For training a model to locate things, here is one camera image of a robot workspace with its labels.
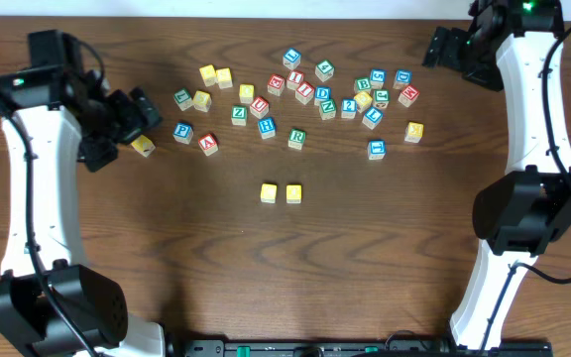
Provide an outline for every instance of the wood grain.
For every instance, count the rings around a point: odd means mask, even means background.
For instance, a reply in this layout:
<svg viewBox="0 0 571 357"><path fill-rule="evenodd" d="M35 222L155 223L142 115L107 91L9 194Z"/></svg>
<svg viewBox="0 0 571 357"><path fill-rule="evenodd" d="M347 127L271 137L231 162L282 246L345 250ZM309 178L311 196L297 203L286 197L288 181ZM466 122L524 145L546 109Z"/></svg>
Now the wood grain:
<svg viewBox="0 0 571 357"><path fill-rule="evenodd" d="M261 21L216 19L0 18L0 74L28 65L27 33L59 28L88 41L114 88L141 85L165 121L149 137L148 159L130 148L99 173L78 173L80 224L92 268L119 283L131 311L180 331L231 339L380 339L398 329L439 334L466 288L478 240L475 194L500 178L508 132L502 93L459 74L420 66L437 25L426 21ZM321 122L290 90L267 93L270 74L287 74L288 47L314 64L332 60L333 96L373 67L413 71L421 95L409 109L393 102L375 131L360 120ZM93 59L86 58L90 65ZM228 66L234 89L204 88L198 68ZM278 134L262 141L255 120L233 127L240 83L271 104ZM563 61L571 138L571 39ZM186 87L213 96L208 114L180 112L172 94ZM408 121L424 123L419 145L402 141ZM177 144L177 121L213 132L220 152L206 158L195 140ZM289 129L307 132L302 152ZM368 140L387 157L367 160ZM278 203L259 202L264 181ZM287 205L285 186L303 184L303 204ZM9 169L0 130L0 260L9 221ZM538 266L571 274L571 228ZM571 356L571 287L527 276L504 337L547 338ZM0 336L0 355L15 351Z"/></svg>

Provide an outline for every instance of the yellow cube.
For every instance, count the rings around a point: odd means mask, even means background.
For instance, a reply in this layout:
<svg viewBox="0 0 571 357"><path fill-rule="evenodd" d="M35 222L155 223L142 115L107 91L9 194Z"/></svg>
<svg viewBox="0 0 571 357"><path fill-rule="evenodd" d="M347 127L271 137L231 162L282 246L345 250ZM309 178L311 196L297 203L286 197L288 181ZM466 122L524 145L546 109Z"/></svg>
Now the yellow cube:
<svg viewBox="0 0 571 357"><path fill-rule="evenodd" d="M285 188L287 203L301 203L302 189L300 184L289 184Z"/></svg>
<svg viewBox="0 0 571 357"><path fill-rule="evenodd" d="M212 100L210 99L210 94L197 90L195 96L193 97L193 106L195 109L203 112L207 112L210 109Z"/></svg>
<svg viewBox="0 0 571 357"><path fill-rule="evenodd" d="M424 125L420 123L408 122L404 131L404 140L410 143L419 143L424 133Z"/></svg>
<svg viewBox="0 0 571 357"><path fill-rule="evenodd" d="M233 76L230 74L230 68L217 69L217 83L219 84L219 89L233 86Z"/></svg>
<svg viewBox="0 0 571 357"><path fill-rule="evenodd" d="M372 101L374 101L374 99L372 99L372 96L369 95L367 92L360 92L356 94L354 100L356 100L356 108L358 109L359 113L362 113L365 110L369 109L369 107L372 105Z"/></svg>
<svg viewBox="0 0 571 357"><path fill-rule="evenodd" d="M255 86L253 84L241 84L239 86L239 100L243 104L252 104L255 98Z"/></svg>
<svg viewBox="0 0 571 357"><path fill-rule="evenodd" d="M136 140L131 143L131 146L145 158L156 149L154 143L144 135L136 138Z"/></svg>
<svg viewBox="0 0 571 357"><path fill-rule="evenodd" d="M262 184L262 202L275 203L277 201L277 185L264 183Z"/></svg>
<svg viewBox="0 0 571 357"><path fill-rule="evenodd" d="M217 83L217 74L215 73L213 64L200 68L199 73L202 75L202 79L204 79L204 85L211 86Z"/></svg>

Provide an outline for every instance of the alphabet cube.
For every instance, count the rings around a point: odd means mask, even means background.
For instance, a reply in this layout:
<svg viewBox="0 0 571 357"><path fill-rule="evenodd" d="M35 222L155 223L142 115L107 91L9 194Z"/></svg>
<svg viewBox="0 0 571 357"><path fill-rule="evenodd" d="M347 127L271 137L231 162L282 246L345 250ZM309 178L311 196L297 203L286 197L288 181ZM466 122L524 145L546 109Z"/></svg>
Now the alphabet cube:
<svg viewBox="0 0 571 357"><path fill-rule="evenodd" d="M193 106L193 100L190 98L190 94L188 94L188 90L182 89L178 93L173 96L175 99L175 104L179 107L181 111L184 111Z"/></svg>
<svg viewBox="0 0 571 357"><path fill-rule="evenodd" d="M219 150L217 146L217 141L212 134L206 134L199 139L199 148L206 154L206 156L211 156Z"/></svg>
<svg viewBox="0 0 571 357"><path fill-rule="evenodd" d="M212 103L213 101L210 99L210 94L199 90L195 92L195 96L193 96L193 106L195 106L195 109L208 112Z"/></svg>
<svg viewBox="0 0 571 357"><path fill-rule="evenodd" d="M257 125L259 126L259 134L261 134L262 139L272 138L277 135L277 127L273 118L262 119L257 122Z"/></svg>
<svg viewBox="0 0 571 357"><path fill-rule="evenodd" d="M378 124L381 123L382 119L383 119L382 111L376 108L370 108L367 111L367 113L365 113L365 115L363 116L363 124L365 124L366 127L374 130L374 128L376 128Z"/></svg>
<svg viewBox="0 0 571 357"><path fill-rule="evenodd" d="M372 105L372 96L367 94L366 92L360 92L358 94L356 94L356 96L354 97L354 100L356 100L356 104L357 104L357 109L359 113L364 112L365 110L369 109L369 107Z"/></svg>
<svg viewBox="0 0 571 357"><path fill-rule="evenodd" d="M289 132L289 138L287 139L287 145L293 149L301 150L303 149L303 144L305 143L305 132L298 129L292 129Z"/></svg>
<svg viewBox="0 0 571 357"><path fill-rule="evenodd" d="M408 85L401 93L400 97L398 98L398 102L402 103L405 107L410 107L411 104L415 103L417 100L417 96L420 95L420 92L415 89L412 85Z"/></svg>
<svg viewBox="0 0 571 357"><path fill-rule="evenodd" d="M268 92L276 96L281 96L284 89L286 89L286 80L280 75L271 75L270 80L268 80Z"/></svg>
<svg viewBox="0 0 571 357"><path fill-rule="evenodd" d="M329 100L332 96L332 89L328 87L316 87L314 93L314 105L318 106L322 101Z"/></svg>
<svg viewBox="0 0 571 357"><path fill-rule="evenodd" d="M389 105L389 91L386 89L374 90L374 106L385 109Z"/></svg>
<svg viewBox="0 0 571 357"><path fill-rule="evenodd" d="M255 86L253 84L241 84L239 86L239 101L242 104L250 104L255 98Z"/></svg>
<svg viewBox="0 0 571 357"><path fill-rule="evenodd" d="M301 54L295 49L289 49L284 55L284 65L289 70L295 70L301 64Z"/></svg>
<svg viewBox="0 0 571 357"><path fill-rule="evenodd" d="M145 158L147 158L156 149L154 143L144 135L136 138L136 140L131 143L131 146Z"/></svg>
<svg viewBox="0 0 571 357"><path fill-rule="evenodd" d="M343 106L341 107L341 118L354 119L356 117L356 100L343 99Z"/></svg>
<svg viewBox="0 0 571 357"><path fill-rule="evenodd" d="M217 83L219 89L231 88L233 86L233 76L230 74L230 68L217 69Z"/></svg>
<svg viewBox="0 0 571 357"><path fill-rule="evenodd" d="M202 75L204 85L211 86L217 83L217 73L215 72L215 67L213 64L209 64L200 68L199 73Z"/></svg>
<svg viewBox="0 0 571 357"><path fill-rule="evenodd" d="M277 185L270 183L262 184L260 197L263 203L275 203L277 201Z"/></svg>
<svg viewBox="0 0 571 357"><path fill-rule="evenodd" d="M250 105L250 112L256 116L258 119L263 118L266 114L268 114L268 110L270 106L266 99L262 97L255 98L255 101Z"/></svg>
<svg viewBox="0 0 571 357"><path fill-rule="evenodd" d="M334 64L329 60L324 60L316 65L316 76L321 81L326 81L334 75Z"/></svg>
<svg viewBox="0 0 571 357"><path fill-rule="evenodd" d="M296 90L301 86L304 78L305 74L296 70L291 71L287 76L287 89Z"/></svg>
<svg viewBox="0 0 571 357"><path fill-rule="evenodd" d="M372 83L370 83L369 78L362 77L356 79L356 81L354 82L354 92L356 92L356 94L360 92L366 92L367 94L371 93Z"/></svg>
<svg viewBox="0 0 571 357"><path fill-rule="evenodd" d="M371 141L367 146L369 160L380 160L385 157L386 152L387 149L385 148L385 142L383 140Z"/></svg>
<svg viewBox="0 0 571 357"><path fill-rule="evenodd" d="M321 114L322 120L328 120L336 117L336 103L334 103L334 99L321 102L318 111Z"/></svg>
<svg viewBox="0 0 571 357"><path fill-rule="evenodd" d="M411 84L411 72L408 70L400 69L396 72L396 79L394 80L394 89L404 89Z"/></svg>
<svg viewBox="0 0 571 357"><path fill-rule="evenodd" d="M419 123L408 122L404 131L404 140L410 143L419 143L424 133L424 125Z"/></svg>
<svg viewBox="0 0 571 357"><path fill-rule="evenodd" d="M190 125L177 123L177 125L175 125L175 130L173 131L173 137L179 143L189 144L190 140L193 138L193 129Z"/></svg>
<svg viewBox="0 0 571 357"><path fill-rule="evenodd" d="M369 76L369 81L373 89L383 89L383 85L385 85L386 78L387 78L386 70L372 69L372 73Z"/></svg>
<svg viewBox="0 0 571 357"><path fill-rule="evenodd" d="M289 184L285 187L285 201L287 203L299 204L303 190L300 184Z"/></svg>
<svg viewBox="0 0 571 357"><path fill-rule="evenodd" d="M311 86L308 82L303 82L297 89L296 94L294 95L299 102L303 103L303 105L309 103L314 97L314 87Z"/></svg>
<svg viewBox="0 0 571 357"><path fill-rule="evenodd" d="M233 125L246 126L247 119L248 109L245 106L233 105L233 112L231 114Z"/></svg>

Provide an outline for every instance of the white backdrop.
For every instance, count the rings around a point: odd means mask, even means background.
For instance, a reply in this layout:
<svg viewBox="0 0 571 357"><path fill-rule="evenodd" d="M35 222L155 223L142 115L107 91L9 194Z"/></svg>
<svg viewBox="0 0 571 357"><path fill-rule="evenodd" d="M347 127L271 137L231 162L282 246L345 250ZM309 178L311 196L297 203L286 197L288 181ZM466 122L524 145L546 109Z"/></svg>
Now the white backdrop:
<svg viewBox="0 0 571 357"><path fill-rule="evenodd" d="M0 0L0 15L468 19L472 0ZM571 20L571 0L563 2Z"/></svg>

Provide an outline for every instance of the toy cube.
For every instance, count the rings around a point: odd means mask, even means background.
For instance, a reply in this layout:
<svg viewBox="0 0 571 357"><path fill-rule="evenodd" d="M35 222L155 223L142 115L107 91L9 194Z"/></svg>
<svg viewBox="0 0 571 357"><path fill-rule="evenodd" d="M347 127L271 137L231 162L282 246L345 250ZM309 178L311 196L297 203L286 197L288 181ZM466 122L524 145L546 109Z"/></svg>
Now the toy cube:
<svg viewBox="0 0 571 357"><path fill-rule="evenodd" d="M272 138L277 135L277 127L273 118L262 119L257 122L257 125L259 126L259 134L262 135L262 139Z"/></svg>
<svg viewBox="0 0 571 357"><path fill-rule="evenodd" d="M211 86L217 83L217 73L215 72L215 67L213 64L209 64L200 68L199 73L202 75L204 85Z"/></svg>
<svg viewBox="0 0 571 357"><path fill-rule="evenodd" d="M383 119L382 111L376 108L370 108L367 111L367 113L365 113L365 115L363 116L363 124L365 124L366 127L374 130L374 128L376 128L378 124L381 123L382 119Z"/></svg>
<svg viewBox="0 0 571 357"><path fill-rule="evenodd" d="M250 112L258 119L261 119L268 114L269 110L270 106L268 105L268 102L262 97L255 98L255 101L250 105Z"/></svg>
<svg viewBox="0 0 571 357"><path fill-rule="evenodd" d="M408 122L404 131L404 140L410 143L419 143L424 133L424 125L420 123Z"/></svg>
<svg viewBox="0 0 571 357"><path fill-rule="evenodd" d="M250 104L255 98L255 86L253 84L241 84L239 86L239 101L242 104Z"/></svg>
<svg viewBox="0 0 571 357"><path fill-rule="evenodd" d="M217 69L216 73L219 89L231 88L233 86L233 76L230 74L230 68Z"/></svg>
<svg viewBox="0 0 571 357"><path fill-rule="evenodd" d="M300 184L289 184L285 187L285 201L287 203L301 203L302 194L303 190L301 189Z"/></svg>
<svg viewBox="0 0 571 357"><path fill-rule="evenodd" d="M195 109L208 112L212 103L213 101L210 99L210 94L199 90L195 92L195 96L193 96L193 106L195 106Z"/></svg>
<svg viewBox="0 0 571 357"><path fill-rule="evenodd" d="M295 49L289 49L284 55L284 65L289 70L295 70L301 64L301 54Z"/></svg>
<svg viewBox="0 0 571 357"><path fill-rule="evenodd" d="M303 74L299 71L293 70L287 76L287 84L286 84L287 89L296 90L297 88L299 88L301 86L304 78L305 78L305 74Z"/></svg>
<svg viewBox="0 0 571 357"><path fill-rule="evenodd" d="M289 138L287 139L287 145L293 149L301 150L303 149L303 144L305 143L305 132L298 129L292 129L289 132Z"/></svg>
<svg viewBox="0 0 571 357"><path fill-rule="evenodd" d="M359 113L362 113L365 110L369 109L369 107L372 105L373 99L372 96L366 92L360 92L356 94L354 100L356 100L356 109Z"/></svg>
<svg viewBox="0 0 571 357"><path fill-rule="evenodd" d="M328 120L336 117L336 103L334 99L325 100L318 108L322 120Z"/></svg>
<svg viewBox="0 0 571 357"><path fill-rule="evenodd" d="M314 105L318 106L321 102L329 100L332 96L332 89L328 87L316 87L314 93Z"/></svg>
<svg viewBox="0 0 571 357"><path fill-rule="evenodd" d="M389 91L386 89L374 90L374 106L385 109L389 105Z"/></svg>
<svg viewBox="0 0 571 357"><path fill-rule="evenodd" d="M154 143L144 135L139 136L136 140L131 142L131 146L145 158L147 158L156 149Z"/></svg>
<svg viewBox="0 0 571 357"><path fill-rule="evenodd" d="M370 83L369 78L362 77L356 79L356 81L354 81L354 92L356 92L356 94L361 92L366 92L367 94L371 93L372 83Z"/></svg>
<svg viewBox="0 0 571 357"><path fill-rule="evenodd" d="M193 129L190 125L177 123L175 131L173 131L173 137L179 143L189 144L193 138Z"/></svg>
<svg viewBox="0 0 571 357"><path fill-rule="evenodd" d="M309 103L314 97L314 87L311 86L308 82L303 82L297 89L296 94L294 95L299 102L303 103L303 105Z"/></svg>
<svg viewBox="0 0 571 357"><path fill-rule="evenodd" d="M371 141L367 146L369 160L380 160L385 157L386 152L387 149L385 148L385 142L383 140Z"/></svg>
<svg viewBox="0 0 571 357"><path fill-rule="evenodd" d="M341 118L343 119L356 118L356 100L343 99L343 106L341 107Z"/></svg>
<svg viewBox="0 0 571 357"><path fill-rule="evenodd" d="M384 69L372 69L372 74L369 76L369 82L373 89L383 89L385 79L387 78L387 71Z"/></svg>
<svg viewBox="0 0 571 357"><path fill-rule="evenodd" d="M404 89L411 84L411 72L408 70L400 69L396 72L396 79L394 80L394 89Z"/></svg>
<svg viewBox="0 0 571 357"><path fill-rule="evenodd" d="M212 134L206 134L199 138L199 148L204 152L204 154L206 154L206 156L211 156L219 150L217 141Z"/></svg>
<svg viewBox="0 0 571 357"><path fill-rule="evenodd" d="M329 60L324 60L323 62L316 65L316 76L321 81L326 81L334 75L334 64Z"/></svg>
<svg viewBox="0 0 571 357"><path fill-rule="evenodd" d="M286 80L280 75L271 75L268 81L268 92L276 96L281 96L284 89L286 89Z"/></svg>
<svg viewBox="0 0 571 357"><path fill-rule="evenodd" d="M408 85L401 93L400 97L398 98L398 102L402 103L405 107L410 107L411 104L415 103L417 100L417 96L420 95L420 92L415 89L412 85Z"/></svg>
<svg viewBox="0 0 571 357"><path fill-rule="evenodd" d="M246 126L248 108L241 105L233 105L233 112L230 117L233 121L233 125Z"/></svg>
<svg viewBox="0 0 571 357"><path fill-rule="evenodd" d="M177 104L181 111L184 111L193 106L193 100L190 98L190 94L188 94L188 90L186 89L176 93L173 96L173 99L175 99L175 104Z"/></svg>
<svg viewBox="0 0 571 357"><path fill-rule="evenodd" d="M263 203L275 203L277 201L277 185L270 183L262 184L261 199Z"/></svg>

